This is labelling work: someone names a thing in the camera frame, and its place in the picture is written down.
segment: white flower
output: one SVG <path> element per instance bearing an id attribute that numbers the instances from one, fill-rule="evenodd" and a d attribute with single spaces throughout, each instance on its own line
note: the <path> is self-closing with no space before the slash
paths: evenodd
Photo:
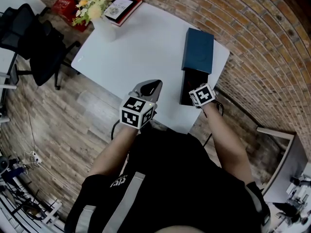
<path id="1" fill-rule="evenodd" d="M 81 10 L 81 14 L 80 14 L 80 17 L 84 17 L 84 14 L 87 12 L 87 9 L 84 8 Z"/>
<path id="2" fill-rule="evenodd" d="M 103 12 L 101 10 L 101 7 L 97 3 L 95 3 L 89 7 L 87 13 L 90 19 L 96 19 L 100 18 Z"/>

